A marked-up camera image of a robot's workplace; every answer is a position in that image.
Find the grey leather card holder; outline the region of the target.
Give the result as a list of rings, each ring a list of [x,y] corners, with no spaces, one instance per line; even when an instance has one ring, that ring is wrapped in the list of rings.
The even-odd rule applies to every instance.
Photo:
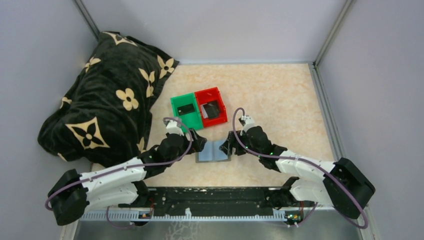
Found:
[[[220,150],[220,146],[225,142],[222,140],[207,141],[201,152],[198,152],[195,157],[196,163],[219,163],[229,162],[231,158]]]

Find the silver grey credit card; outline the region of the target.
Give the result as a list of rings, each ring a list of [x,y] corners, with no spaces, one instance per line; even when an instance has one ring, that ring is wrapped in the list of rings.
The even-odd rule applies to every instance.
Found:
[[[206,109],[203,106],[201,107],[201,111],[202,111],[203,118],[204,119],[207,119],[208,118],[208,113],[207,113]]]

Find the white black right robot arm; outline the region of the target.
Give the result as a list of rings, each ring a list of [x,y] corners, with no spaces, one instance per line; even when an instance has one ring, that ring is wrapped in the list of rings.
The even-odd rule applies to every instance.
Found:
[[[376,192],[351,160],[331,162],[296,154],[272,143],[261,126],[230,131],[219,149],[229,156],[255,155],[265,168],[291,174],[276,197],[283,206],[303,201],[332,205],[345,217],[357,219]]]

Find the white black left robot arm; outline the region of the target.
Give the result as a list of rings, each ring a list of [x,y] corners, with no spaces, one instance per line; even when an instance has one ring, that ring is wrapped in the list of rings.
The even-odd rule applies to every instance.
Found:
[[[160,144],[118,165],[84,173],[68,170],[48,192],[45,207],[58,226],[73,223],[90,210],[144,207],[150,200],[144,180],[163,173],[186,155],[201,152],[206,143],[191,128],[188,134],[167,133]]]

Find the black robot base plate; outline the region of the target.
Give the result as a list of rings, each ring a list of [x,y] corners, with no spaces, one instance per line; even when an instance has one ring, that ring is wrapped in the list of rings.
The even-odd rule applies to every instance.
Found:
[[[274,210],[313,205],[295,200],[279,187],[156,187],[119,207],[153,208],[155,217],[183,216],[186,209],[194,217],[261,217],[271,216]]]

